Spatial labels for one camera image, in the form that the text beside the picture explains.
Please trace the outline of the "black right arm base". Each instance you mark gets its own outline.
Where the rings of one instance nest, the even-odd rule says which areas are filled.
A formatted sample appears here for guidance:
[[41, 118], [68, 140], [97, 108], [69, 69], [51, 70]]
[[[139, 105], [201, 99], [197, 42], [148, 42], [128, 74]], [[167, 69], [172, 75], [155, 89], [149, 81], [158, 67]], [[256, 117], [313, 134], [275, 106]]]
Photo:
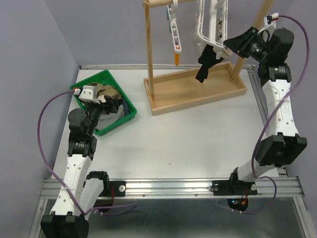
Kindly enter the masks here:
[[256, 184], [254, 181], [246, 182], [238, 179], [238, 168], [231, 174], [228, 180], [213, 180], [211, 191], [215, 196], [231, 196], [231, 195], [257, 195]]

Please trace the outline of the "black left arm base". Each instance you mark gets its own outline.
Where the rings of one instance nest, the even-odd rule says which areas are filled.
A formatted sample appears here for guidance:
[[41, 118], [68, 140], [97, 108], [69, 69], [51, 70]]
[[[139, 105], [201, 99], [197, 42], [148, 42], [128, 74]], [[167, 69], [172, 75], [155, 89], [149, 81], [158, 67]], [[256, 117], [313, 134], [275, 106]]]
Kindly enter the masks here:
[[86, 182], [92, 180], [102, 182], [102, 192], [100, 197], [124, 197], [126, 191], [126, 181], [124, 180], [110, 180], [108, 173], [105, 171], [91, 171], [86, 176]]

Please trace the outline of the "blue striped underwear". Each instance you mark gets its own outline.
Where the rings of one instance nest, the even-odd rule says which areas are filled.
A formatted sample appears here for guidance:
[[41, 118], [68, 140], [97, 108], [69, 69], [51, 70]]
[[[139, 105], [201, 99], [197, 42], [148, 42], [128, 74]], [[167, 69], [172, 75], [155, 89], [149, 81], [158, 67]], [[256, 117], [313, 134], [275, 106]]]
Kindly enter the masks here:
[[130, 115], [130, 109], [127, 101], [122, 98], [122, 106], [123, 106], [123, 111], [124, 111], [124, 116], [129, 116]]

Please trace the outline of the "wooden clothes rack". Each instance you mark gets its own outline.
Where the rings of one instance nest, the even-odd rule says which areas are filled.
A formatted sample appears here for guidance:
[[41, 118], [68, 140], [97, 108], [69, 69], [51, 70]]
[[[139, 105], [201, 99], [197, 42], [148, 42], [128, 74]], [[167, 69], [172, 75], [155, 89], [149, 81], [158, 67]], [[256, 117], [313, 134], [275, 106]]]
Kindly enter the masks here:
[[195, 78], [199, 68], [153, 75], [151, 8], [171, 4], [172, 0], [143, 2], [148, 54], [148, 77], [144, 79], [144, 86], [152, 114], [155, 116], [244, 95], [247, 87], [239, 76], [244, 63], [242, 59], [238, 59], [235, 65], [229, 61], [214, 65], [203, 83]]

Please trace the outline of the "grey underwear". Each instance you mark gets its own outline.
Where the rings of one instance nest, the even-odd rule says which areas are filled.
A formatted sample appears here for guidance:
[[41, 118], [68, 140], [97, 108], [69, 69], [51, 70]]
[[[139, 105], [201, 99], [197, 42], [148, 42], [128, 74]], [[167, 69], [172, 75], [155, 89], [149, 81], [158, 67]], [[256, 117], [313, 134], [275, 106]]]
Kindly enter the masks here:
[[96, 126], [97, 130], [103, 130], [107, 128], [108, 126], [114, 124], [118, 120], [122, 119], [124, 117], [124, 112], [123, 111], [118, 111], [118, 113], [110, 113], [108, 115], [101, 115], [98, 124]]

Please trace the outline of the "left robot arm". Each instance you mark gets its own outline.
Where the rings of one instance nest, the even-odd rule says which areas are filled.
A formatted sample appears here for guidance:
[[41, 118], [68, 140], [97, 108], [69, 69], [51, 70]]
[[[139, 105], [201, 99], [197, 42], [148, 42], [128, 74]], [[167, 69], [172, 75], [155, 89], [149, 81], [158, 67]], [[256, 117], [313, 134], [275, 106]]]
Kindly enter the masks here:
[[107, 172], [89, 171], [97, 145], [94, 130], [102, 111], [100, 103], [89, 102], [86, 110], [77, 108], [68, 114], [65, 175], [58, 178], [61, 189], [50, 214], [41, 219], [42, 231], [48, 238], [86, 238], [88, 219], [98, 196], [110, 191]]

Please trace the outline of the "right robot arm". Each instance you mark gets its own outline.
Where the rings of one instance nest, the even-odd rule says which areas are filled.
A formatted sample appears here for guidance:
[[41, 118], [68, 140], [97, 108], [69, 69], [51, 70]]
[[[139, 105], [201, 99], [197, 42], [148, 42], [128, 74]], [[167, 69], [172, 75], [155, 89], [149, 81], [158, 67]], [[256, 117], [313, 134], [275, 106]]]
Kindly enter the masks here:
[[266, 172], [289, 165], [303, 152], [307, 139], [295, 126], [290, 100], [291, 71], [285, 63], [293, 46], [294, 34], [286, 28], [275, 29], [268, 40], [251, 27], [245, 33], [224, 41], [241, 58], [252, 57], [259, 63], [258, 76], [265, 95], [269, 118], [264, 126], [266, 138], [259, 138], [252, 158], [232, 173], [228, 181], [233, 193], [240, 193], [245, 182], [254, 182]]

